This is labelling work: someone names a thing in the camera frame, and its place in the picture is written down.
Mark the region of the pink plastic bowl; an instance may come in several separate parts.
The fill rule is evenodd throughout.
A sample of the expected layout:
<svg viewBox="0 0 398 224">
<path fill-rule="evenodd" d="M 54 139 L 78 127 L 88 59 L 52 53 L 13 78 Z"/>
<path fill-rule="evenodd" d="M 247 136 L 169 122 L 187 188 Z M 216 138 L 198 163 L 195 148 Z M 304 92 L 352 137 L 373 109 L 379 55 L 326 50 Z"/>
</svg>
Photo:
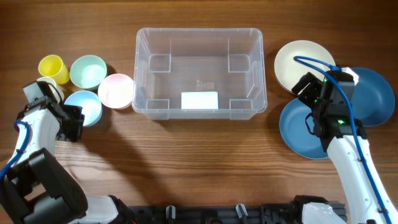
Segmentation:
<svg viewBox="0 0 398 224">
<path fill-rule="evenodd" d="M 102 104 L 116 110 L 130 106 L 133 94 L 133 79 L 122 73 L 115 73 L 106 77 L 98 87 L 98 97 Z"/>
</svg>

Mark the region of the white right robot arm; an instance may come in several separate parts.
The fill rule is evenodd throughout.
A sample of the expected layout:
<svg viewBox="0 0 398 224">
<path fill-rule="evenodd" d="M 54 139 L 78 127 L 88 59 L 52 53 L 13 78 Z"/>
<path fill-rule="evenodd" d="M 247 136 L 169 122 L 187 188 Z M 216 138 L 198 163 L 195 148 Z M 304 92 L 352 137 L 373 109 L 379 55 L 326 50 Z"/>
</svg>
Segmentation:
<svg viewBox="0 0 398 224">
<path fill-rule="evenodd" d="M 335 166 L 348 201 L 352 223 L 397 223 L 397 210 L 377 173 L 368 135 L 353 115 L 353 77 L 328 71 L 324 80 L 305 74 L 292 91 L 311 109 L 310 134 L 320 139 Z"/>
</svg>

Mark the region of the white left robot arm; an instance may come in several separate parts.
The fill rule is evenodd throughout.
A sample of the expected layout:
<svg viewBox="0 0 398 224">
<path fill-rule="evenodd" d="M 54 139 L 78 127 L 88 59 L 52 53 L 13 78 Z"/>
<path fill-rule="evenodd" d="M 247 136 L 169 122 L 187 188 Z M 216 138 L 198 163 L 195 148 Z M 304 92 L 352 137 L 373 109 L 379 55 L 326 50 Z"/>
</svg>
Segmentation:
<svg viewBox="0 0 398 224">
<path fill-rule="evenodd" d="M 1 171 L 1 205 L 14 223 L 138 223 L 115 196 L 87 196 L 56 160 L 55 141 L 81 138 L 81 111 L 43 98 L 18 114 L 16 149 Z"/>
</svg>

